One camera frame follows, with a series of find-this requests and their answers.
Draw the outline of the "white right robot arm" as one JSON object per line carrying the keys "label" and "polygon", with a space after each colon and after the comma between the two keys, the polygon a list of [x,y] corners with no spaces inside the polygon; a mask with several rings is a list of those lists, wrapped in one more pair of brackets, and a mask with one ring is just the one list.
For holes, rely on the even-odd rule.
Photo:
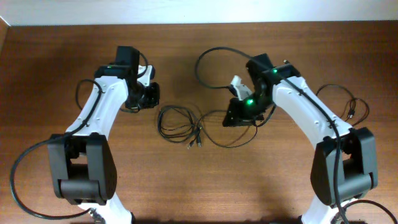
{"label": "white right robot arm", "polygon": [[334,114],[309,89],[300,72],[287,63],[263,69],[246,68],[251,91],[239,76],[229,89],[225,127],[251,126],[268,108],[282,108],[306,135],[315,150],[310,181],[315,196],[299,223],[335,223],[348,205],[358,202],[378,185],[376,143],[368,128],[356,129]]}

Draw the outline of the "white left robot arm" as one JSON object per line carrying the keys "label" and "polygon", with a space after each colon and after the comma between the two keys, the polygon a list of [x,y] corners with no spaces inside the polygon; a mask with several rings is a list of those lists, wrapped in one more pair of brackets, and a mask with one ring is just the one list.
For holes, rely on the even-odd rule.
{"label": "white left robot arm", "polygon": [[108,144],[121,106],[135,112],[159,104],[160,88],[152,65],[100,67],[93,89],[77,119],[65,134],[53,134],[48,144],[53,190],[58,198],[88,210],[100,223],[134,223],[117,193],[117,170]]}

